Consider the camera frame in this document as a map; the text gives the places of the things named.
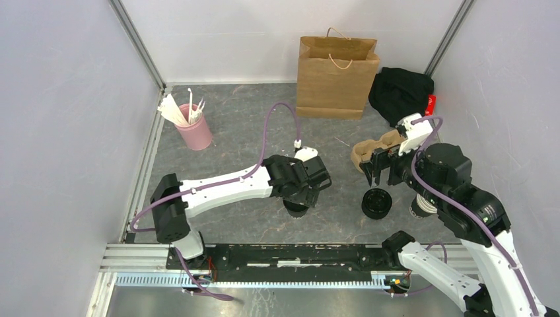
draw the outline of pink cup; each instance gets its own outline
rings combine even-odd
[[[193,104],[193,109],[196,110],[197,105]],[[189,118],[189,105],[183,104],[179,106],[181,113],[185,116],[185,119],[188,120]],[[187,147],[191,150],[200,151],[204,150],[212,143],[212,133],[208,128],[208,123],[206,123],[206,119],[204,118],[204,114],[200,114],[198,120],[193,124],[189,125],[188,127],[178,127],[177,131],[181,133],[183,140],[187,143]]]

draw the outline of paper bag handle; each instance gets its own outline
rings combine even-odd
[[[339,32],[339,30],[333,28],[332,26],[327,30],[327,37],[329,37],[329,32],[331,32],[331,30],[334,30],[334,32],[337,32],[338,34],[342,35],[343,38],[345,38],[346,40],[352,40],[351,38],[347,38],[346,35],[342,34],[341,32]],[[352,62],[354,61],[353,59],[350,59],[350,63],[348,63],[348,65],[346,65],[346,67],[340,67],[335,61],[334,59],[332,59],[331,54],[329,54],[329,58],[331,59],[331,61],[333,62],[333,64],[338,67],[339,69],[348,69],[348,67],[350,67],[350,65],[352,65]]]
[[[346,40],[352,40],[351,38],[347,38],[346,35],[342,34],[341,32],[339,32],[337,29],[333,28],[332,26],[327,30],[327,37],[329,37],[329,32],[331,32],[331,30],[334,30],[334,32],[337,32],[338,34],[342,35],[343,38],[345,38]]]

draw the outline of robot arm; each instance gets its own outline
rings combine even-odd
[[[404,118],[397,130],[405,141],[387,149],[373,150],[371,159],[361,163],[362,169],[371,173],[368,179],[373,178],[378,184],[381,170],[389,168],[388,185],[404,182],[415,190],[417,197],[410,207],[411,213],[416,217],[437,213],[444,225],[468,249],[486,285],[461,276],[436,258],[428,258],[429,254],[411,237],[408,240],[396,239],[400,241],[396,245],[390,242],[395,240],[393,237],[384,242],[392,245],[392,252],[398,255],[394,256],[394,261],[419,273],[447,294],[465,312],[465,316],[533,316],[524,286],[516,276],[517,270],[524,277],[523,269],[520,266],[511,267],[506,256],[473,219],[447,202],[448,199],[441,199],[427,190],[413,176],[413,158],[420,144],[432,132],[427,122],[412,124],[417,118],[421,116],[415,114]],[[446,143],[430,145],[419,153],[415,166],[417,175],[426,184],[471,211],[514,258],[515,263],[519,263],[503,205],[494,195],[471,184],[472,162],[463,155],[459,146]],[[539,316],[558,316],[541,304],[530,285],[527,288],[536,302]],[[494,315],[485,314],[485,310]]]
[[[291,216],[302,217],[315,206],[319,192],[331,185],[317,150],[309,147],[299,149],[293,158],[272,155],[251,176],[244,177],[254,167],[202,180],[179,181],[176,174],[164,176],[151,197],[152,203],[178,192],[191,190],[192,194],[153,208],[157,241],[173,243],[185,260],[192,259],[203,253],[204,245],[200,233],[191,230],[188,219],[218,206],[267,197],[281,197]]]

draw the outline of black lid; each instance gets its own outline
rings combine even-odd
[[[362,199],[362,211],[371,219],[377,220],[387,216],[392,205],[391,195],[380,188],[368,190]]]

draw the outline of gray stone surface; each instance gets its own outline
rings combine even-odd
[[[149,197],[165,174],[179,179],[198,179],[235,172],[255,164],[261,148],[264,116],[277,101],[295,104],[295,84],[201,85],[192,86],[195,102],[207,101],[205,116],[214,139],[202,151],[189,150],[175,127],[163,127],[148,187]],[[188,102],[187,87],[174,87],[178,104]],[[370,106],[360,121],[300,118],[303,145],[319,151],[332,177],[333,185],[323,191],[317,206],[299,219],[284,210],[276,198],[252,199],[206,211],[192,219],[205,242],[220,243],[297,243],[346,242],[381,243],[398,230],[412,234],[420,242],[457,242],[435,217],[415,219],[408,212],[414,198],[405,185],[388,187],[386,175],[381,188],[393,199],[389,215],[382,220],[367,218],[361,211],[366,178],[350,161],[351,147],[365,139],[378,139],[390,127]],[[272,113],[265,157],[293,154],[295,128],[285,108]],[[147,215],[139,227],[152,227]],[[152,232],[138,234],[136,242],[156,242]]]

